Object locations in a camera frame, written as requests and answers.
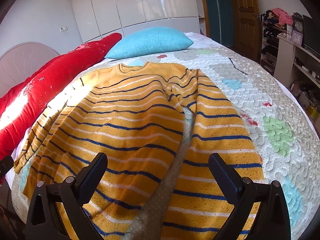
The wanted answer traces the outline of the long red pillow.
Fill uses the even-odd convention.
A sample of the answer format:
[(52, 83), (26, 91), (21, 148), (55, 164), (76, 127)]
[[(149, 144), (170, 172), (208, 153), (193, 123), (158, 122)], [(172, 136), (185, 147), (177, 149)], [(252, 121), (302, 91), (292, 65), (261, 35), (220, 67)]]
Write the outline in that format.
[(1, 97), (1, 159), (12, 154), (47, 104), (79, 73), (100, 62), (121, 38), (112, 33), (57, 56)]

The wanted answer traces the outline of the white wall socket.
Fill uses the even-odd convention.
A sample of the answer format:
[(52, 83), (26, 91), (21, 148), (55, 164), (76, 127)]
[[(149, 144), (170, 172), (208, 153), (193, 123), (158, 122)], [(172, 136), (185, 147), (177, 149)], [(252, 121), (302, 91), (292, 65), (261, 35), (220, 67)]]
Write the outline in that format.
[(64, 31), (67, 31), (67, 30), (68, 30), (67, 27), (60, 27), (60, 31), (61, 31), (61, 32), (64, 32)]

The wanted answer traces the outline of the yellow striped knit sweater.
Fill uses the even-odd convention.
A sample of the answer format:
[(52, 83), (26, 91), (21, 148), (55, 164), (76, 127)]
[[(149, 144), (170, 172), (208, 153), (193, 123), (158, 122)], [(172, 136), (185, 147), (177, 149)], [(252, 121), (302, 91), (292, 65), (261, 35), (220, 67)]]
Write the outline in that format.
[(165, 212), (161, 239), (212, 239), (232, 211), (208, 168), (218, 153), (243, 177), (263, 180), (261, 159), (233, 104), (199, 69), (178, 63), (98, 69), (44, 105), (15, 163), (22, 193), (60, 183), (99, 152), (108, 167), (85, 212), (104, 239), (121, 239), (177, 159), (184, 110), (195, 124)]

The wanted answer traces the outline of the brown wooden door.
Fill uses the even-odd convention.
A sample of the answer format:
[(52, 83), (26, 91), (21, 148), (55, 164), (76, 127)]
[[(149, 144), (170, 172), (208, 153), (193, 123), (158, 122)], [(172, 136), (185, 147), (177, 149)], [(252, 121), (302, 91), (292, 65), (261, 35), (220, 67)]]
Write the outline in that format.
[(258, 0), (231, 0), (234, 21), (234, 49), (257, 61), (261, 45)]

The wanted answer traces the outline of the purple square clock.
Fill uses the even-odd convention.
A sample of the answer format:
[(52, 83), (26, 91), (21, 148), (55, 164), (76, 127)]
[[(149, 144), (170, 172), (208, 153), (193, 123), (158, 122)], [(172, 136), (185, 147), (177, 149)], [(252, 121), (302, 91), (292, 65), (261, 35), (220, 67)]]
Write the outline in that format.
[(303, 42), (303, 34), (293, 30), (292, 31), (292, 36), (291, 36), (291, 41), (298, 44), (299, 46), (302, 45)]

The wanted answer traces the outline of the white open shelf unit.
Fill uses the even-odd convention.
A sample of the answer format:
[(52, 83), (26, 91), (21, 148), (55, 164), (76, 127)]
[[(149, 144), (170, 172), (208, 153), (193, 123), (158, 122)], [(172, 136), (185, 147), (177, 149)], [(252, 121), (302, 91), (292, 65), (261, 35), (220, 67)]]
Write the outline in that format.
[(319, 58), (288, 39), (289, 33), (262, 25), (260, 65), (284, 85), (304, 109), (319, 109)]

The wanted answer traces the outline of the dark ornate mantel clock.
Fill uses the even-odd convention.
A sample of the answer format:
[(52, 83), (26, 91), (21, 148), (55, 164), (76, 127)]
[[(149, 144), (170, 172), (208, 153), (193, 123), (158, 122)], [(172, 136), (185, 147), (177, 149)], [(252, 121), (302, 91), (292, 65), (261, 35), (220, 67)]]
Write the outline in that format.
[(293, 19), (293, 30), (302, 34), (304, 31), (303, 16), (298, 12), (294, 12), (292, 15), (292, 19)]

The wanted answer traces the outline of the white fleece blanket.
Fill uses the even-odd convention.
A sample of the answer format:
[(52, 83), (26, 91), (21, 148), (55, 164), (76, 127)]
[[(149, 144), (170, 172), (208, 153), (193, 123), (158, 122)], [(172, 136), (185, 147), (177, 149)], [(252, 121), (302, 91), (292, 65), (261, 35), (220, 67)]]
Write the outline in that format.
[(188, 47), (188, 49), (223, 47), (223, 45), (221, 45), (220, 43), (204, 35), (193, 32), (184, 34), (193, 41), (193, 44), (190, 47)]

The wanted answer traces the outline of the white glossy wardrobe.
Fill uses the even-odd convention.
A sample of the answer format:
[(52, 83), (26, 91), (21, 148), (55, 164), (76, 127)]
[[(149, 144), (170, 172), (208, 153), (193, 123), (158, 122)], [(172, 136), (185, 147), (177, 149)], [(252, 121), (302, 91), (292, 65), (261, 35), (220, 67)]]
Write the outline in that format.
[(199, 33), (196, 0), (71, 0), (83, 42), (151, 27)]

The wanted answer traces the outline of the pink round headboard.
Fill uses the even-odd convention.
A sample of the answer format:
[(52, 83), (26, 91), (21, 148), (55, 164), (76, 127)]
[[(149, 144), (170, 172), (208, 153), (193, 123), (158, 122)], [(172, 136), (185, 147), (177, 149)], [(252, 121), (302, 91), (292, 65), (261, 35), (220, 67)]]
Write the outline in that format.
[(59, 54), (39, 42), (20, 43), (1, 56), (0, 95), (4, 96)]

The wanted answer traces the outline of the turquoise knit cushion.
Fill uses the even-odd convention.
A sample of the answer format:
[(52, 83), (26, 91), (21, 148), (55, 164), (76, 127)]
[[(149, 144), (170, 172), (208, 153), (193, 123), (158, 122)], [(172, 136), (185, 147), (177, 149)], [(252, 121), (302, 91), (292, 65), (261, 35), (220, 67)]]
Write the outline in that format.
[(179, 51), (194, 44), (183, 32), (169, 27), (151, 27), (122, 38), (105, 55), (106, 59), (127, 59)]

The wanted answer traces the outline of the black monitor screen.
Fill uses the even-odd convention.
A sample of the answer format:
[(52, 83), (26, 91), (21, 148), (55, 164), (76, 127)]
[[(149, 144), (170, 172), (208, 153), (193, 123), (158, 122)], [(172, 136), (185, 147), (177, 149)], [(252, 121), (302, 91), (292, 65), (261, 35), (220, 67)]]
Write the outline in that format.
[(312, 18), (303, 15), (304, 23), (304, 47), (316, 55), (320, 53), (319, 29)]

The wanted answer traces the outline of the pink clothes pile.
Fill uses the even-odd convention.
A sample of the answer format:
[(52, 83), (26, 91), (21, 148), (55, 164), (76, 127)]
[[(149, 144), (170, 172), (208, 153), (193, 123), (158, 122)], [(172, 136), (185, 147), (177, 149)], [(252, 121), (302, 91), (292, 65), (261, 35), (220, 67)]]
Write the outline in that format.
[(282, 27), (286, 24), (292, 25), (293, 19), (292, 16), (290, 16), (287, 12), (280, 8), (274, 8), (272, 9), (272, 12), (278, 17), (278, 24)]

